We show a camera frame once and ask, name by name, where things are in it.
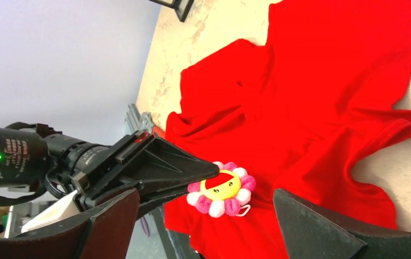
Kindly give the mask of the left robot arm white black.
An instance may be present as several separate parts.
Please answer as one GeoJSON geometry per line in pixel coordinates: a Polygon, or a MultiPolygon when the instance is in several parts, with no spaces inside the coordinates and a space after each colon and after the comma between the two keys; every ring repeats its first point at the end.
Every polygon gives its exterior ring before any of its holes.
{"type": "Polygon", "coordinates": [[[0,206],[45,193],[75,193],[80,211],[135,190],[151,210],[216,176],[217,165],[199,159],[156,134],[137,131],[106,146],[63,135],[45,124],[0,128],[0,206]]]}

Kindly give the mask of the red t-shirt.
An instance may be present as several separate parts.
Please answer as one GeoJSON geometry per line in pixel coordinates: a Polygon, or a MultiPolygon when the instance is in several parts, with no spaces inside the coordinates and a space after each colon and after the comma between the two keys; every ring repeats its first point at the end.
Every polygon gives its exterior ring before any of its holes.
{"type": "Polygon", "coordinates": [[[180,197],[169,230],[206,258],[287,258],[273,207],[286,189],[379,227],[396,228],[380,188],[351,176],[357,161],[411,138],[411,110],[393,106],[411,77],[411,1],[282,1],[268,39],[240,39],[181,73],[181,113],[166,139],[256,180],[243,217],[217,219],[180,197]]]}

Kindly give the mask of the pink flower brooch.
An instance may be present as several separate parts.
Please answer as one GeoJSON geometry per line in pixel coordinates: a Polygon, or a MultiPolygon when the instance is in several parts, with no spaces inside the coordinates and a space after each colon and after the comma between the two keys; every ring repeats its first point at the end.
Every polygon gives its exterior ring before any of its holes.
{"type": "Polygon", "coordinates": [[[251,209],[250,200],[256,180],[234,162],[214,162],[220,169],[212,178],[188,186],[187,203],[212,218],[245,216],[251,209]]]}

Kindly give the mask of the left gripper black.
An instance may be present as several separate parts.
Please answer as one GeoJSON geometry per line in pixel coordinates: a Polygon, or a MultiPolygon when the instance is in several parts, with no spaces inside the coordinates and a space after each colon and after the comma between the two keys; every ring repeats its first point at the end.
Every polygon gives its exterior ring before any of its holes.
{"type": "Polygon", "coordinates": [[[60,199],[76,192],[79,211],[94,208],[136,190],[140,211],[152,211],[187,193],[191,183],[218,175],[216,164],[199,159],[147,131],[126,135],[112,146],[92,144],[61,134],[46,139],[52,169],[47,191],[60,199]]]}

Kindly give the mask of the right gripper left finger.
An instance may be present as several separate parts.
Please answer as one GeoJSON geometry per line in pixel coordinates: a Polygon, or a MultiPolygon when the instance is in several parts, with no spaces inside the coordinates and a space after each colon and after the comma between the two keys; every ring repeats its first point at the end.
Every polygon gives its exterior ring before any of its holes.
{"type": "Polygon", "coordinates": [[[136,190],[127,190],[57,223],[0,238],[0,259],[125,258],[139,201],[136,190]]]}

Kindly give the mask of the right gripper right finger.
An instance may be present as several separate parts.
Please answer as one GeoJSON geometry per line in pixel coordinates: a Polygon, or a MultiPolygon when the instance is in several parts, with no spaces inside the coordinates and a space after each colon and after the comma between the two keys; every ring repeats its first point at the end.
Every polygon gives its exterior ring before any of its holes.
{"type": "Polygon", "coordinates": [[[289,258],[411,258],[411,232],[355,220],[284,189],[275,190],[273,204],[289,258]]]}

